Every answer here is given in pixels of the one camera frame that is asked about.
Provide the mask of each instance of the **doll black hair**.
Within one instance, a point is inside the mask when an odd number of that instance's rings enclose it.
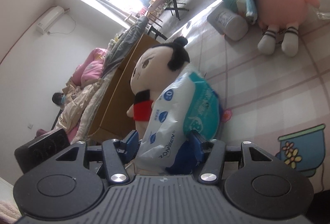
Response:
[[[172,58],[167,63],[167,66],[170,70],[176,71],[184,65],[185,62],[190,63],[190,58],[188,52],[185,50],[184,46],[188,43],[188,40],[185,37],[178,37],[171,43],[162,43],[155,47],[166,46],[173,49]]]

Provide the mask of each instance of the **flower pot illustration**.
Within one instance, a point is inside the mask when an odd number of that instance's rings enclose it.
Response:
[[[280,152],[276,157],[304,176],[313,176],[325,157],[324,129],[325,125],[320,124],[280,136]]]

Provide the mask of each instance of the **pink plush toy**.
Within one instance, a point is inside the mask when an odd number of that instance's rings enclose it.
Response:
[[[71,77],[72,82],[76,86],[84,87],[86,82],[98,79],[103,72],[103,62],[106,53],[107,50],[103,48],[95,48],[91,51],[85,62],[75,69]]]
[[[156,45],[146,50],[136,63],[131,77],[135,100],[127,115],[135,120],[139,139],[148,127],[154,101],[190,62],[184,49],[187,43],[186,38],[178,37],[173,42]]]
[[[256,0],[258,23],[267,28],[258,44],[258,49],[265,55],[275,50],[276,33],[280,28],[286,29],[282,42],[282,51],[290,57],[298,52],[298,27],[304,22],[308,4],[315,8],[320,6],[319,0]]]

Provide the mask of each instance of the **wet wipes package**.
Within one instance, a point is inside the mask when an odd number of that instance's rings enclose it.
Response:
[[[217,94],[187,65],[155,101],[136,167],[166,174],[191,173],[198,162],[186,135],[197,130],[207,140],[214,138],[221,116]]]

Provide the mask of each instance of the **plush toy striped legs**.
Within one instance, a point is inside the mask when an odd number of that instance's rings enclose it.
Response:
[[[282,42],[282,51],[289,57],[298,52],[298,23],[286,25],[286,32]]]
[[[264,55],[271,55],[274,52],[278,30],[279,26],[270,25],[258,43],[258,49]]]

